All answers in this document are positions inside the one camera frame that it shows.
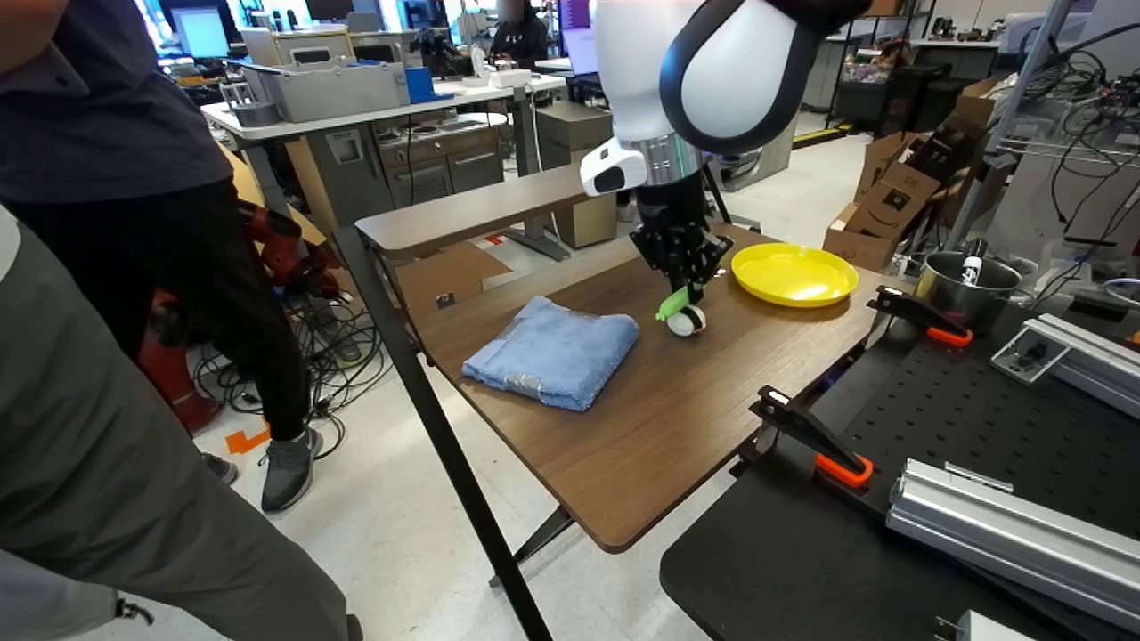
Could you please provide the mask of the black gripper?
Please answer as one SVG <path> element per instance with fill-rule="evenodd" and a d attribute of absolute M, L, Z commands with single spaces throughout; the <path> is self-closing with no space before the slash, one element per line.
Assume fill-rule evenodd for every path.
<path fill-rule="evenodd" d="M 671 185 L 637 189 L 637 217 L 635 245 L 650 266 L 667 273 L 661 311 L 681 311 L 686 291 L 699 307 L 732 249 L 732 237 L 717 234 L 705 220 L 703 178 L 688 176 Z"/>

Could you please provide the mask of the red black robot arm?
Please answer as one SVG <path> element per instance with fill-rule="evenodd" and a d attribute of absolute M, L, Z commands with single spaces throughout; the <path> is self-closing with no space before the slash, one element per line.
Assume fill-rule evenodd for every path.
<path fill-rule="evenodd" d="M 284 291 L 309 291 L 337 298 L 342 285 L 337 283 L 337 254 L 327 243 L 309 243 L 302 223 L 289 214 L 274 214 L 255 204 L 239 207 L 244 233 L 265 264 L 265 273 Z"/>

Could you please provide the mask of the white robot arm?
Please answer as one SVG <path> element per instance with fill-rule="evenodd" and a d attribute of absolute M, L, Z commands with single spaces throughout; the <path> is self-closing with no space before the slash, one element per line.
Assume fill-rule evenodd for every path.
<path fill-rule="evenodd" d="M 581 189 L 637 201 L 635 245 L 671 283 L 661 317 L 696 307 L 732 249 L 703 214 L 703 160 L 776 138 L 801 106 L 825 39 L 869 2 L 595 2 L 593 33 L 612 135 L 581 160 Z"/>

